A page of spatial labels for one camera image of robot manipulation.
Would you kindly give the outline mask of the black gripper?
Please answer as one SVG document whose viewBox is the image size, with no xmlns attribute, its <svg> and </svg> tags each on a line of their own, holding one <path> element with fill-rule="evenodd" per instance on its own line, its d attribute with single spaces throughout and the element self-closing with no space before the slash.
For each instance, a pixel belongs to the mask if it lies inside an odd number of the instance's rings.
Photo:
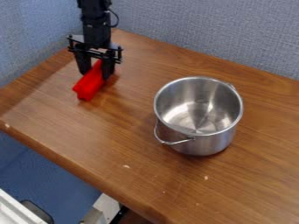
<svg viewBox="0 0 299 224">
<path fill-rule="evenodd" d="M 73 53 L 79 72 L 85 74 L 91 69 L 91 59 L 102 60 L 102 76 L 107 80 L 115 72 L 116 63 L 123 62 L 123 47 L 108 41 L 104 45 L 91 45 L 84 42 L 81 35 L 71 34 L 67 37 L 69 41 L 68 50 Z"/>
</svg>

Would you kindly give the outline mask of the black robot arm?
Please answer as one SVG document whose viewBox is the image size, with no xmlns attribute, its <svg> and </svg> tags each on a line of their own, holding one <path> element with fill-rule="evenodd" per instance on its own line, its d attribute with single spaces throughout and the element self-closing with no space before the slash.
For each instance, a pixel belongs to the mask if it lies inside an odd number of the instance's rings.
<svg viewBox="0 0 299 224">
<path fill-rule="evenodd" d="M 119 16 L 110 9 L 111 0 L 77 0 L 83 34 L 68 36 L 68 50 L 73 53 L 79 72 L 91 70 L 91 59 L 102 61 L 100 72 L 104 80 L 123 61 L 123 47 L 112 42 L 112 29 L 118 27 Z"/>
</svg>

